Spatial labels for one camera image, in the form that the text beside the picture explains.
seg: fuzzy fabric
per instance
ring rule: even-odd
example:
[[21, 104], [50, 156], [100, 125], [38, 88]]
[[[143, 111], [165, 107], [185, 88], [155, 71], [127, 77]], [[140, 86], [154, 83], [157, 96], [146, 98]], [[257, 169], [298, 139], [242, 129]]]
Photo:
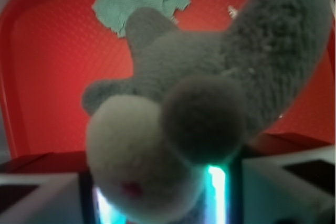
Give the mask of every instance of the fuzzy fabric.
[[[330, 28], [329, 0], [249, 0], [213, 33], [136, 10], [126, 24], [134, 76], [95, 82], [82, 100], [93, 115], [89, 165], [102, 192], [140, 223], [183, 219], [201, 191], [198, 169], [228, 161], [278, 119], [319, 63]], [[149, 191], [132, 203], [116, 194], [125, 179]]]

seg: red tray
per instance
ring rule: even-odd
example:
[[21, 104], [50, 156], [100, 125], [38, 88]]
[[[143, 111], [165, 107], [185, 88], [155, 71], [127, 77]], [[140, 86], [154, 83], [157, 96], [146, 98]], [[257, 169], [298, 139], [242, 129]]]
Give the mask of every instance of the red tray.
[[[80, 98], [85, 87], [97, 79], [132, 75], [126, 41], [97, 21], [91, 8], [94, 1], [12, 0], [3, 11], [0, 101], [12, 157], [84, 150], [89, 118]], [[176, 13], [176, 18], [182, 29], [220, 30], [231, 22], [227, 6], [239, 9], [244, 1], [192, 0], [186, 11]], [[324, 61], [321, 68], [319, 74], [325, 68], [330, 71], [330, 62]], [[323, 96], [318, 110], [334, 108], [333, 85], [325, 80], [331, 76], [322, 75], [318, 81], [324, 83], [328, 97]], [[314, 89], [316, 105], [321, 88], [315, 85]], [[307, 114], [301, 117], [314, 117], [310, 104], [303, 107], [300, 113]], [[327, 121], [330, 115], [323, 110], [315, 127], [309, 124], [307, 130], [314, 131], [320, 124], [334, 127], [334, 119]], [[334, 139], [334, 130], [323, 128], [322, 135]]]

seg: pink mouth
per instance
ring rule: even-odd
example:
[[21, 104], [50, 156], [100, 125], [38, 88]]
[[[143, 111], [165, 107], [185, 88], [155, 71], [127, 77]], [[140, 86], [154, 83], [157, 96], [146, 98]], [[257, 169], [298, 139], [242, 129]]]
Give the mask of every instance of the pink mouth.
[[124, 182], [122, 183], [122, 191], [125, 195], [131, 198], [139, 198], [143, 195], [143, 190], [139, 183]]

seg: plush ear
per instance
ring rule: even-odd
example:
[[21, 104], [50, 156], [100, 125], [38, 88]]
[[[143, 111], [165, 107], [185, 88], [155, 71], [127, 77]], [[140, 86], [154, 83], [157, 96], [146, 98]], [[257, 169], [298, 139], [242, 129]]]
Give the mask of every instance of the plush ear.
[[82, 96], [82, 107], [89, 115], [93, 115], [107, 98], [116, 94], [135, 93], [132, 79], [97, 81], [85, 89]]
[[245, 139], [245, 101], [228, 76], [192, 76], [162, 102], [164, 139], [187, 163], [228, 161]]
[[136, 56], [158, 37], [178, 28], [155, 9], [141, 7], [129, 17], [125, 30], [132, 55]]

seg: blue light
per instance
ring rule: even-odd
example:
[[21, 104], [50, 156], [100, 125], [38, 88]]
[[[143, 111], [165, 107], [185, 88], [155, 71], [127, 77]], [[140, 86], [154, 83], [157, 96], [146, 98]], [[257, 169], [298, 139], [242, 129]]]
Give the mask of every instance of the blue light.
[[[225, 224], [225, 172], [210, 166], [206, 178], [206, 205], [204, 223]], [[107, 202], [99, 189], [96, 189], [100, 224], [126, 224], [126, 217]]]
[[100, 224], [126, 224], [126, 217], [108, 203], [99, 189], [96, 192]]
[[226, 223], [226, 204], [225, 204], [225, 173], [222, 169], [218, 167], [211, 166], [209, 167], [208, 173], [211, 175], [212, 186], [214, 190], [215, 198], [215, 215], [216, 215], [216, 224], [225, 224]]

